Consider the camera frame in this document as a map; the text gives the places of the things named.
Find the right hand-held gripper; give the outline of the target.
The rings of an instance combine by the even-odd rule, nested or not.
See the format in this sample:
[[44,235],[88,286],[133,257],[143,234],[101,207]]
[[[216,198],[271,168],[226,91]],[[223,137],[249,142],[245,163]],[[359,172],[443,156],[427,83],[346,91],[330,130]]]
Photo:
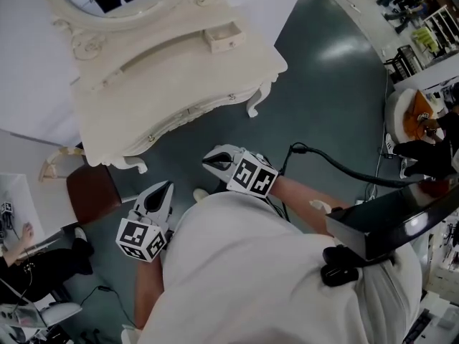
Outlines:
[[269,194],[278,171],[259,153],[242,150],[231,144],[218,145],[204,156],[204,160],[232,160],[232,163],[206,163],[203,167],[219,180],[226,189],[255,197]]

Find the person's white shirt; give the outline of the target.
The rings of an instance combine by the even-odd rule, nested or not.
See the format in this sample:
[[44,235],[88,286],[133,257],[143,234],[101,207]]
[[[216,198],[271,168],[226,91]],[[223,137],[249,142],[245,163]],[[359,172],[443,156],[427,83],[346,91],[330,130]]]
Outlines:
[[179,220],[136,344],[402,344],[422,291],[411,245],[329,287],[320,271],[334,244],[254,197],[207,196]]

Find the orange cushion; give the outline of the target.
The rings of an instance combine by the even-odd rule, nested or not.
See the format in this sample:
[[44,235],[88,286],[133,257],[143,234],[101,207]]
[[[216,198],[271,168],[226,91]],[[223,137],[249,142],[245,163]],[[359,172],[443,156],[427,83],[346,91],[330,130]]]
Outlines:
[[410,140],[424,140],[425,127],[420,125],[420,120],[430,119],[432,115],[433,110],[427,98],[418,90],[404,112],[403,128],[407,137]]

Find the person's right forearm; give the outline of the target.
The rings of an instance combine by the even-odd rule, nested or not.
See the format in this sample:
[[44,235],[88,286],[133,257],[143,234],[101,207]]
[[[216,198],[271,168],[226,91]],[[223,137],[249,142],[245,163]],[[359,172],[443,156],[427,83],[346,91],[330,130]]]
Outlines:
[[282,201],[302,221],[319,234],[327,234],[326,217],[323,212],[311,206],[311,201],[323,201],[332,209],[336,207],[346,209],[349,207],[343,201],[334,199],[285,176],[278,176],[276,178],[270,189],[270,195]]

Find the black box device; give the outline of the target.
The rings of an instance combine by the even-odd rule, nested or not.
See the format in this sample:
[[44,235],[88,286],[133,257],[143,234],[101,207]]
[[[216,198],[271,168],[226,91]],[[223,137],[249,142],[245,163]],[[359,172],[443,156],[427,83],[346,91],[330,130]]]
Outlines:
[[365,261],[384,257],[459,208],[459,175],[411,183],[372,201],[326,215],[326,228]]

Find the person's left forearm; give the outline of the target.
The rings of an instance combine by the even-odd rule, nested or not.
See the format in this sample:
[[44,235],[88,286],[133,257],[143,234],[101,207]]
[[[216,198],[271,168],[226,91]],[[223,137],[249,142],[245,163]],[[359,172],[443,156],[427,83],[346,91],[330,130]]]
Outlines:
[[158,298],[164,292],[162,263],[159,257],[152,262],[139,262],[136,273],[134,323],[142,330]]

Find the yellow-green object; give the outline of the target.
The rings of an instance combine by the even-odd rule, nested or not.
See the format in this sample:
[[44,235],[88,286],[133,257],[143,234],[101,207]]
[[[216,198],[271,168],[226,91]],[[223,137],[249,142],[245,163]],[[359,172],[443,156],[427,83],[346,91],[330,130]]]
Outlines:
[[411,37],[416,43],[423,45],[432,54],[436,54],[440,50],[436,36],[428,27],[414,30]]

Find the cream ornate dressing table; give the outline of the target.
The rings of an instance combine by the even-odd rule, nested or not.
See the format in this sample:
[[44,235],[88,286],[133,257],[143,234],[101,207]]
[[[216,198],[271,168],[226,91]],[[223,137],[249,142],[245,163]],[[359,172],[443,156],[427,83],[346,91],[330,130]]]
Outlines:
[[[247,101],[250,117],[287,70],[280,53],[252,30],[225,0],[181,0],[163,16],[121,31],[81,29],[56,17],[69,39],[79,76],[70,89],[81,142],[91,166],[147,171],[123,151],[155,124],[213,97],[257,88]],[[244,44],[212,54],[204,30],[237,22]],[[123,75],[99,91],[110,73]]]

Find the wooden chair brown seat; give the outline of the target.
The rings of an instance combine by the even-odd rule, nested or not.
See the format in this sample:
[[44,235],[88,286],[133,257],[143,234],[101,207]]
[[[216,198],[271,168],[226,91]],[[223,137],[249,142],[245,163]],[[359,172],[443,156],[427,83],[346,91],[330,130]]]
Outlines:
[[63,157],[85,158],[78,147],[60,147],[48,156],[39,172],[39,181],[63,179],[66,182],[70,204],[79,224],[85,225],[107,216],[121,206],[122,198],[107,166],[83,164],[68,176],[57,171],[57,162]]

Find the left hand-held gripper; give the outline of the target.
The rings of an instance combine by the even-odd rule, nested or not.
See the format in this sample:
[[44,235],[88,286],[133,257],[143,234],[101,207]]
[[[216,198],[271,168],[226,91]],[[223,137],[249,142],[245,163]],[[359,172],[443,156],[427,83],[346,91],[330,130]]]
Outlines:
[[162,181],[143,191],[134,207],[122,218],[115,238],[123,253],[142,262],[152,262],[166,249],[174,235],[168,219],[174,184]]

